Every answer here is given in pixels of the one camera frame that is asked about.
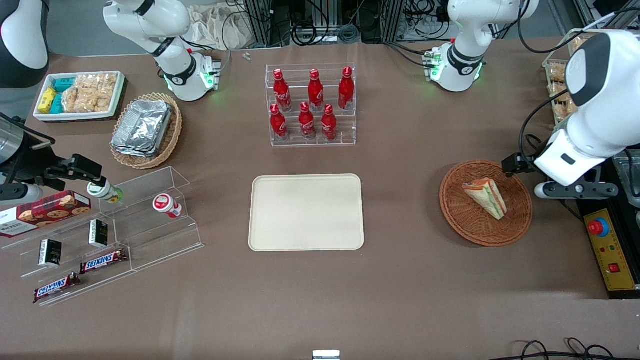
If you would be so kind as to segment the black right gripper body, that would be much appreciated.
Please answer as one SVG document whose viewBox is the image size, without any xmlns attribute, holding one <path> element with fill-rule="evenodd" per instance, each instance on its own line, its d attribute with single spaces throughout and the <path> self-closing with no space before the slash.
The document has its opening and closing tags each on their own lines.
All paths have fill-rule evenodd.
<svg viewBox="0 0 640 360">
<path fill-rule="evenodd" d="M 57 143 L 54 137 L 26 126 L 26 120 L 1 114 L 1 175 L 2 185 L 18 179 L 18 173 L 29 167 L 35 153 Z"/>
</svg>

